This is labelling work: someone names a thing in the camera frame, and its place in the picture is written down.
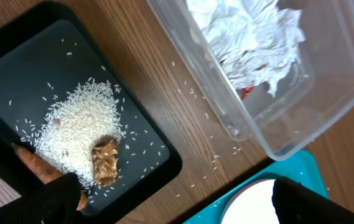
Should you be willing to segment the brown granola bar piece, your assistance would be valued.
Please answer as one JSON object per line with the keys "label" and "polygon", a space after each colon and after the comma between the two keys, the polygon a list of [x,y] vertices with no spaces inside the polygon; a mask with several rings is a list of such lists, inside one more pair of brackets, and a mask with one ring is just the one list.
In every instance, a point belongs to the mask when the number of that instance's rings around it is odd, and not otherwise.
{"label": "brown granola bar piece", "polygon": [[119,175],[118,171],[119,145],[111,136],[105,136],[91,151],[93,161],[93,180],[101,187],[114,184]]}

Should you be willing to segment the large white pink-rimmed plate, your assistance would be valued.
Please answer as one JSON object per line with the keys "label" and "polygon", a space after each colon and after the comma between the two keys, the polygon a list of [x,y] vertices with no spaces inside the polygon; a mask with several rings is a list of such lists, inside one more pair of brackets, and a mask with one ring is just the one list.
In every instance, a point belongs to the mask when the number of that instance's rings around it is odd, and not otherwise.
{"label": "large white pink-rimmed plate", "polygon": [[275,179],[263,179],[245,185],[228,201],[220,224],[279,224],[272,203]]}

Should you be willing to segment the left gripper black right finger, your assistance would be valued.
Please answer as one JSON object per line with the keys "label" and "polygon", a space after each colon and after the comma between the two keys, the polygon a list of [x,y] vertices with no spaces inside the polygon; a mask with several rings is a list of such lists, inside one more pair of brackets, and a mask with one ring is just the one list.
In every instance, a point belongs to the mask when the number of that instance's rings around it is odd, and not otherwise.
{"label": "left gripper black right finger", "polygon": [[275,180],[272,204],[281,224],[354,224],[353,212],[287,177]]}

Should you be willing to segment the orange carrot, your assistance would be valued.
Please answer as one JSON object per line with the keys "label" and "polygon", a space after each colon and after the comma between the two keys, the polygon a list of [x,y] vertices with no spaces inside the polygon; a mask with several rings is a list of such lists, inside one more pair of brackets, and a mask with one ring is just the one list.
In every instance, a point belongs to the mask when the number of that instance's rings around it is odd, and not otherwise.
{"label": "orange carrot", "polygon": [[56,168],[25,147],[16,143],[12,143],[11,146],[18,158],[43,184],[48,184],[63,176]]}

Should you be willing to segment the white tissue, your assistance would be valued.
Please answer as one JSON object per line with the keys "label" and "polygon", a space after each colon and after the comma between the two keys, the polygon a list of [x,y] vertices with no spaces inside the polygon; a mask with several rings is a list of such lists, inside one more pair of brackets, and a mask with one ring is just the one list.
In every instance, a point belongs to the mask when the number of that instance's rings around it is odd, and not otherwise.
{"label": "white tissue", "polygon": [[278,0],[188,0],[187,9],[236,90],[277,84],[297,60],[305,41],[300,9]]}

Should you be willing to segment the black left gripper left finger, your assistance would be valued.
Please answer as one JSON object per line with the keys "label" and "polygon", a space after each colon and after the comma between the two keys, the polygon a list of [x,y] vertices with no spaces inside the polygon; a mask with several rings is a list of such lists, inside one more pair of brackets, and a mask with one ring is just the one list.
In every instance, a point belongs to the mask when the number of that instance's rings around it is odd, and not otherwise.
{"label": "black left gripper left finger", "polygon": [[38,191],[0,207],[0,223],[70,224],[80,196],[77,176],[67,173]]}

